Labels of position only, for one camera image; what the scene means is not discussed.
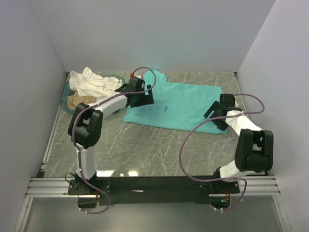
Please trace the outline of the teal t shirt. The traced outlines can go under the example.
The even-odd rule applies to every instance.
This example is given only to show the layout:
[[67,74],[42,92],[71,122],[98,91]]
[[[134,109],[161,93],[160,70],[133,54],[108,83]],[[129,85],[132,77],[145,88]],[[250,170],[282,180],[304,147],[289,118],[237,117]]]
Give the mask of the teal t shirt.
[[222,93],[221,87],[168,82],[165,73],[147,71],[143,79],[152,89],[154,104],[128,108],[124,122],[172,130],[191,131]]

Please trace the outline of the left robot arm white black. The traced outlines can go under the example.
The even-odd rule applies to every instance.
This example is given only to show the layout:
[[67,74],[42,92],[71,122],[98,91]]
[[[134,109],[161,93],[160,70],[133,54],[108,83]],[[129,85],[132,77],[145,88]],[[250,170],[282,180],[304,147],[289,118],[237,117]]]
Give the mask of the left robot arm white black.
[[83,178],[79,188],[85,194],[96,190],[97,183],[92,179],[96,175],[94,165],[94,146],[99,141],[103,120],[126,107],[140,107],[154,104],[152,88],[143,79],[132,76],[127,84],[116,89],[110,97],[93,104],[79,104],[68,128],[68,134],[76,149],[76,174]]

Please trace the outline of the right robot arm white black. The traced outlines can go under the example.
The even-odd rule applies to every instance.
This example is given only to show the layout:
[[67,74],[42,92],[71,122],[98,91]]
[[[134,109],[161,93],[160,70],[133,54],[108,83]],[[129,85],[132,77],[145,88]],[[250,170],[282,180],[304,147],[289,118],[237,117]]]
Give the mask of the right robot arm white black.
[[262,106],[257,112],[246,112],[236,104],[234,94],[221,94],[204,113],[204,118],[211,121],[217,129],[225,131],[231,128],[238,136],[234,159],[217,169],[219,177],[212,180],[212,188],[218,193],[229,187],[229,181],[241,179],[254,173],[267,172],[273,166],[274,135],[255,125],[248,115],[264,112],[262,101],[251,94],[244,94],[256,99]]

